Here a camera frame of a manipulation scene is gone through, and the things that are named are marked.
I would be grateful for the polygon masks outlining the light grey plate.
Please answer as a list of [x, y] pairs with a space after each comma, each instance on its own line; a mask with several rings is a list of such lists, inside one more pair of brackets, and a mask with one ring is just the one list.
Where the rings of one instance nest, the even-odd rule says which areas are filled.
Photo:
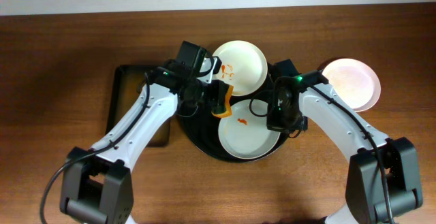
[[277, 144], [280, 133], [267, 129], [265, 114], [268, 104], [254, 99], [242, 100], [231, 106], [232, 115], [222, 118], [218, 125], [218, 136], [224, 150], [238, 159], [257, 159], [266, 155]]

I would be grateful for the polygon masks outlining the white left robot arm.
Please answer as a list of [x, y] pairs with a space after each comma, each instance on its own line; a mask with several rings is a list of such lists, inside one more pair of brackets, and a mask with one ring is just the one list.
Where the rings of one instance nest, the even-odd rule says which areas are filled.
[[183, 103], [207, 104], [231, 114], [233, 87], [192, 71], [158, 67], [145, 74], [139, 97], [90, 149], [73, 148], [65, 162], [60, 211], [79, 223], [134, 223], [131, 173], [157, 130]]

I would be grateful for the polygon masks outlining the pink plate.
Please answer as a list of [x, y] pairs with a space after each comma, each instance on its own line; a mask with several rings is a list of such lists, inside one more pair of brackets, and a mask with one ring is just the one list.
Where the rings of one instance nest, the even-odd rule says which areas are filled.
[[371, 109], [381, 95], [381, 83], [372, 68], [356, 59], [337, 59], [322, 70], [338, 96], [354, 111]]

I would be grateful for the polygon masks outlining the cream white plate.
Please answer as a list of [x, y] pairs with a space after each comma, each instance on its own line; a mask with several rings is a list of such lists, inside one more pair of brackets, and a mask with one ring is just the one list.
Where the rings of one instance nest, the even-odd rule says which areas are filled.
[[233, 86], [233, 96], [242, 97], [257, 91], [267, 77], [266, 57], [250, 42], [226, 42], [214, 51], [213, 56], [221, 60], [218, 73], [213, 75], [213, 79]]

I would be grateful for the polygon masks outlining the orange green scrub sponge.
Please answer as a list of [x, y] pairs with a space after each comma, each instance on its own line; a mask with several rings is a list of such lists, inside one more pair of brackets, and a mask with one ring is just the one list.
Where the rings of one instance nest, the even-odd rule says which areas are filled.
[[217, 89], [217, 96], [211, 106], [211, 113], [217, 118], [225, 118], [232, 115], [230, 98], [232, 96], [233, 86], [220, 84]]

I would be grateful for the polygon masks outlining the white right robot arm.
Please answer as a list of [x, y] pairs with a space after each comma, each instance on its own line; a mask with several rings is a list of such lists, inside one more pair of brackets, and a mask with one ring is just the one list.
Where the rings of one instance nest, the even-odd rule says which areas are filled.
[[423, 205], [416, 147], [366, 122], [320, 72], [276, 78], [268, 109], [269, 130], [295, 138], [312, 120], [349, 163], [345, 205], [323, 223], [393, 223]]

